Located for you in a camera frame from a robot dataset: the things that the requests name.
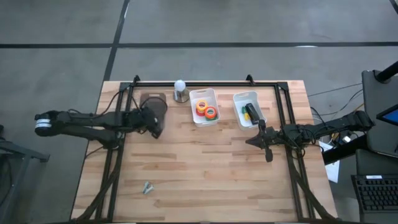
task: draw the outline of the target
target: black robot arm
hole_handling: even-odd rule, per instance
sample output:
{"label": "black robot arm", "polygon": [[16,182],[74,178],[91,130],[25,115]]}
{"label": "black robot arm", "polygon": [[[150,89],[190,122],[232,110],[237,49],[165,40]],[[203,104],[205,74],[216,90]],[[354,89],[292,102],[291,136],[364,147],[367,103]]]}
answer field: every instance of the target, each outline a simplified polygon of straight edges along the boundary
{"label": "black robot arm", "polygon": [[368,131],[373,126],[374,123],[364,111],[355,111],[341,118],[317,125],[287,124],[280,131],[275,131],[273,127],[267,128],[265,121],[260,120],[259,133],[257,136],[246,140],[246,143],[265,149],[266,161],[271,162],[273,157],[269,146],[288,144],[301,148],[310,142],[315,144],[315,141],[322,136],[345,130]]}
{"label": "black robot arm", "polygon": [[124,133],[150,131],[154,138],[162,132],[155,113],[148,107],[132,111],[104,114],[48,111],[35,116],[35,132],[39,136],[66,134],[99,141],[104,148],[118,147],[118,139]]}

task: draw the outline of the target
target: concrete floor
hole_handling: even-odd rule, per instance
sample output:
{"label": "concrete floor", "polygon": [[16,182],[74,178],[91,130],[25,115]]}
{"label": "concrete floor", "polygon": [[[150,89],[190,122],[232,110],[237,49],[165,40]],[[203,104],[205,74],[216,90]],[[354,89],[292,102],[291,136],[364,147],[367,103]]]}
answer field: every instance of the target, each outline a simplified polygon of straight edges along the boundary
{"label": "concrete floor", "polygon": [[[123,0],[0,0],[0,44],[111,43]],[[398,41],[388,0],[131,0],[120,42]],[[69,219],[87,141],[40,138],[34,115],[96,108],[110,49],[0,49],[4,137],[51,154],[31,163],[13,223]],[[361,82],[363,70],[395,62],[398,47],[119,49],[110,80],[305,80],[307,93]],[[361,85],[310,97],[320,113],[340,109]],[[358,97],[339,113],[363,102]],[[353,157],[331,184],[340,217],[357,220]]]}

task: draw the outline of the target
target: plastic tray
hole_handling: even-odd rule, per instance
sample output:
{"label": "plastic tray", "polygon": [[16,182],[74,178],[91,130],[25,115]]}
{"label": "plastic tray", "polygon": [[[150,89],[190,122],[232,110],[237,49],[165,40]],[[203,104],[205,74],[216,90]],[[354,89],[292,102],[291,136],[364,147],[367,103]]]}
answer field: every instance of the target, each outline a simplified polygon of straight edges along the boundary
{"label": "plastic tray", "polygon": [[254,109],[256,109],[260,119],[263,119],[267,122],[267,118],[264,117],[261,108],[259,106],[259,102],[257,100],[257,92],[256,91],[247,91],[244,93],[237,93],[233,96],[234,100],[234,110],[236,119],[238,119],[239,127],[244,131],[250,128],[258,127],[258,125],[253,125],[250,120],[245,121],[244,115],[242,114],[242,107],[246,106],[248,103],[253,104]]}
{"label": "plastic tray", "polygon": [[[189,93],[189,98],[191,100],[193,122],[198,128],[217,124],[218,120],[221,118],[221,115],[220,110],[218,109],[216,91],[214,91],[214,89],[207,88],[202,90],[192,90]],[[204,116],[198,116],[196,112],[198,100],[206,100],[208,106],[214,106],[217,110],[217,119],[214,121],[207,121]]]}

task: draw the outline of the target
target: metal bracket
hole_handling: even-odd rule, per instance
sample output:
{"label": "metal bracket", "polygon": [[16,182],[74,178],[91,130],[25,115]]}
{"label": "metal bracket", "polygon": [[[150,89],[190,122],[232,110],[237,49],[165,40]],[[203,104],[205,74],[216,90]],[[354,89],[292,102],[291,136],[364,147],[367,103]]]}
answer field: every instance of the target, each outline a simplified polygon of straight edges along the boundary
{"label": "metal bracket", "polygon": [[137,83],[138,81],[141,81],[141,79],[139,78],[138,75],[136,75],[136,76],[134,77],[133,81],[132,81],[132,83],[134,84],[134,86],[136,85],[136,83]]}
{"label": "metal bracket", "polygon": [[129,87],[129,85],[131,85],[131,83],[129,83],[129,82],[122,82],[122,83],[120,83],[120,85],[119,85],[119,91],[123,91],[123,90],[127,89],[127,88]]}
{"label": "metal bracket", "polygon": [[251,75],[247,75],[246,81],[249,81],[251,86],[256,85],[256,82],[254,82],[253,77]]}
{"label": "metal bracket", "polygon": [[285,90],[285,91],[288,91],[288,90],[289,90],[289,86],[288,86],[287,82],[278,82],[278,86],[279,86],[281,89]]}

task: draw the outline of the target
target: butcher block tabletop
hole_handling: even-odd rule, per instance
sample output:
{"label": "butcher block tabletop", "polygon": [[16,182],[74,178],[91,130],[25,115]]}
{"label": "butcher block tabletop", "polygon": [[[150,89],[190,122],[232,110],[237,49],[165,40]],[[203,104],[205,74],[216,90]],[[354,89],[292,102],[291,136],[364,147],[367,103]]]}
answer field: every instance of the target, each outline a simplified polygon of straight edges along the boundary
{"label": "butcher block tabletop", "polygon": [[[313,124],[304,82],[286,82],[289,84],[296,123]],[[104,82],[97,113],[105,110],[119,90],[119,84]],[[134,88],[133,95],[137,103],[143,93],[164,93],[169,108],[160,138],[154,139],[149,132],[126,136],[113,221],[297,221],[285,147],[271,146],[274,160],[266,162],[264,151],[245,144],[246,139],[258,133],[258,128],[240,130],[233,109],[235,93],[256,91],[262,113],[267,118],[267,126],[279,129],[274,88],[206,86],[189,90],[201,88],[216,91],[221,115],[217,125],[196,127],[190,102],[175,102],[173,87]],[[286,122],[289,124],[283,91],[281,94]],[[116,100],[109,110],[115,107]],[[91,141],[86,153],[100,146],[99,142]],[[85,160],[72,218],[81,215],[98,193],[105,159],[106,150],[102,149]],[[327,211],[336,216],[319,148],[307,147],[304,161],[311,191]],[[153,184],[154,190],[144,195],[142,190],[147,181]],[[300,193],[306,217],[305,199]],[[110,190],[104,201],[104,217],[108,211],[109,195]]]}

